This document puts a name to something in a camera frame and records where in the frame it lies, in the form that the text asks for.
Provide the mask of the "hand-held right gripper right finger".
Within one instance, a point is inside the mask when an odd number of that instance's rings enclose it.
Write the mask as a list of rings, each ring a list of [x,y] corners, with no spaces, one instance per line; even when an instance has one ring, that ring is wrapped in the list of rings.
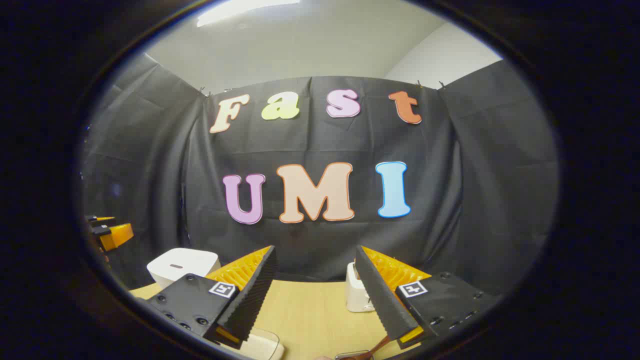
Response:
[[[388,339],[402,349],[459,333],[499,300],[451,272],[430,275],[365,246],[354,266]]]

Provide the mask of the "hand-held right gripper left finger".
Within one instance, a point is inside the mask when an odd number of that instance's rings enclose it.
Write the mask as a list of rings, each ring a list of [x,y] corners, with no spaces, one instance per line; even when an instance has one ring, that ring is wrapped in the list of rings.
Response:
[[[186,273],[146,302],[208,341],[239,349],[249,339],[278,267],[270,245],[199,276]]]

